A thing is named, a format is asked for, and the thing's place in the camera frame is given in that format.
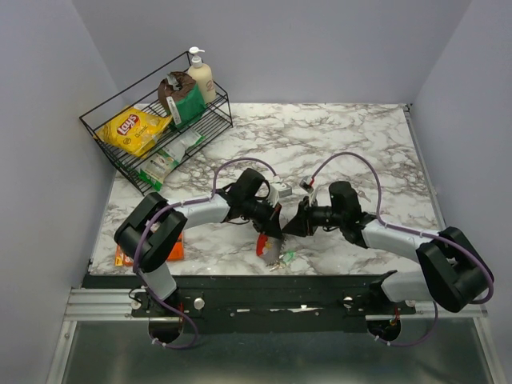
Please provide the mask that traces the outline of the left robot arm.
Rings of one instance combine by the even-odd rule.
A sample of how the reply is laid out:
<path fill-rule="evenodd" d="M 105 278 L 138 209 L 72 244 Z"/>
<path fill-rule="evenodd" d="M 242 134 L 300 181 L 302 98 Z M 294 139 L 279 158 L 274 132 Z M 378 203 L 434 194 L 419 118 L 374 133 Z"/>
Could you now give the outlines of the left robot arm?
<path fill-rule="evenodd" d="M 157 314 L 167 316 L 177 308 L 178 286 L 166 260 L 184 230 L 244 218 L 260 235 L 257 249 L 263 259 L 269 264 L 278 260 L 284 241 L 281 205 L 257 196 L 263 185 L 272 190 L 262 174 L 248 168 L 236 182 L 214 189 L 210 197 L 170 203 L 153 192 L 117 228 L 114 241 L 133 260 L 133 271 L 151 293 L 150 307 Z"/>

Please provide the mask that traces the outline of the green key tag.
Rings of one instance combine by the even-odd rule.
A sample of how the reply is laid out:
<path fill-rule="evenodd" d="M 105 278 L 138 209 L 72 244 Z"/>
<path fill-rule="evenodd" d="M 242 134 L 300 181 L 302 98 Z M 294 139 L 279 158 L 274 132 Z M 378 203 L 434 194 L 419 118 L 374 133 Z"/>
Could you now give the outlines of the green key tag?
<path fill-rule="evenodd" d="M 283 265 L 289 265 L 295 260 L 295 252 L 287 251 L 280 256 L 280 263 Z"/>

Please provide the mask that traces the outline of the steel key organizer red handle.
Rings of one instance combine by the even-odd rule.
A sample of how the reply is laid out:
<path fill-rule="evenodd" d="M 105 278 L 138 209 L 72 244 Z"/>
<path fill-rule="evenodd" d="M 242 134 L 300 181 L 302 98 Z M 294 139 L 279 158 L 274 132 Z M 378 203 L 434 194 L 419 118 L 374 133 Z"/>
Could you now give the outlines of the steel key organizer red handle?
<path fill-rule="evenodd" d="M 256 243 L 256 255 L 268 266 L 278 262 L 283 246 L 283 240 L 260 234 Z"/>

